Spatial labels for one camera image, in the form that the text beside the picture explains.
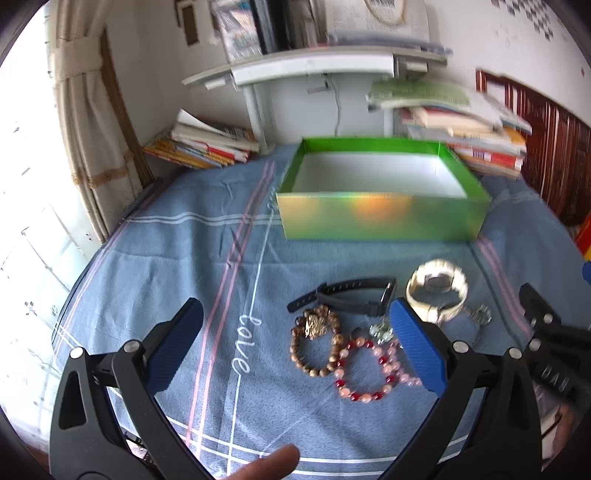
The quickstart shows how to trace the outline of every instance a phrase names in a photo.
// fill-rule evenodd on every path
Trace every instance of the wooden bed frame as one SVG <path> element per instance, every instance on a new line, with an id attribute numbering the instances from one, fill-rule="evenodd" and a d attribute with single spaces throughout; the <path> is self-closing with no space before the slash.
<path id="1" fill-rule="evenodd" d="M 511 78 L 476 71 L 476 90 L 505 89 L 505 105 L 533 129 L 527 139 L 525 181 L 567 226 L 591 212 L 591 127 L 575 114 Z"/>

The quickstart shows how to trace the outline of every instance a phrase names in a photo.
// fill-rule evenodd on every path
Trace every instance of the silver bolt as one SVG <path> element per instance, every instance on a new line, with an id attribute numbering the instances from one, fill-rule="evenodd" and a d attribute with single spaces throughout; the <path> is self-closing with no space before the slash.
<path id="1" fill-rule="evenodd" d="M 80 358 L 82 355 L 84 355 L 84 349 L 81 346 L 77 346 L 70 351 L 71 358 Z"/>
<path id="2" fill-rule="evenodd" d="M 514 360 L 519 360 L 521 358 L 521 350 L 518 348 L 509 348 L 509 356 Z"/>
<path id="3" fill-rule="evenodd" d="M 466 342 L 458 341 L 453 342 L 453 349 L 457 353 L 467 353 L 470 347 L 468 347 L 468 344 Z"/>
<path id="4" fill-rule="evenodd" d="M 540 347 L 542 346 L 542 342 L 541 340 L 537 339 L 537 338 L 532 338 L 531 342 L 530 342 L 530 350 L 532 352 L 537 352 Z"/>
<path id="5" fill-rule="evenodd" d="M 127 353 L 135 353 L 139 349 L 139 342 L 137 340 L 130 340 L 123 346 L 123 350 Z"/>

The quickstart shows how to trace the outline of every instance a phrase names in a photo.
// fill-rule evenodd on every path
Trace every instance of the beige curtain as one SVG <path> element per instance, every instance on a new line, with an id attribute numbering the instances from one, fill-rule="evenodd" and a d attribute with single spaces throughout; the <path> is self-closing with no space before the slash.
<path id="1" fill-rule="evenodd" d="M 54 0 L 49 39 L 72 179 L 102 242 L 142 190 L 100 74 L 100 36 L 110 5 L 111 0 Z"/>

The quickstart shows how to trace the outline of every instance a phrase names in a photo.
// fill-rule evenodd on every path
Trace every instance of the red and pink beaded bracelet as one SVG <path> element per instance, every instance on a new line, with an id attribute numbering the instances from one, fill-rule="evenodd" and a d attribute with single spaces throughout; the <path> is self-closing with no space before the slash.
<path id="1" fill-rule="evenodd" d="M 385 385 L 374 393 L 351 392 L 345 381 L 345 359 L 352 351 L 363 346 L 371 349 L 374 356 L 378 357 L 378 363 L 382 367 L 382 372 L 386 375 Z M 335 385 L 339 389 L 339 395 L 343 398 L 350 398 L 351 401 L 361 400 L 363 403 L 369 403 L 372 400 L 381 400 L 384 395 L 390 393 L 399 383 L 416 386 L 422 385 L 420 378 L 410 376 L 408 373 L 405 373 L 401 367 L 400 362 L 396 357 L 396 350 L 399 346 L 400 343 L 398 339 L 393 340 L 384 352 L 384 348 L 374 345 L 373 341 L 362 336 L 355 340 L 351 340 L 347 344 L 347 347 L 339 352 L 339 360 L 336 362 L 337 370 L 335 370 L 335 377 L 337 378 L 337 381 L 335 382 Z"/>

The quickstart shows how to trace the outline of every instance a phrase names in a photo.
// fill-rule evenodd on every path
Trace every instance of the white watch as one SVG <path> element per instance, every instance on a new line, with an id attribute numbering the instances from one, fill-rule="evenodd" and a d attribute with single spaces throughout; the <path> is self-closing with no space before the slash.
<path id="1" fill-rule="evenodd" d="M 447 308 L 422 303 L 413 297 L 418 288 L 425 287 L 430 291 L 444 293 L 454 290 L 460 302 Z M 468 297 L 468 282 L 462 269 L 443 259 L 431 260 L 421 265 L 410 278 L 406 289 L 409 305 L 424 322 L 440 324 L 448 322 L 460 313 Z"/>

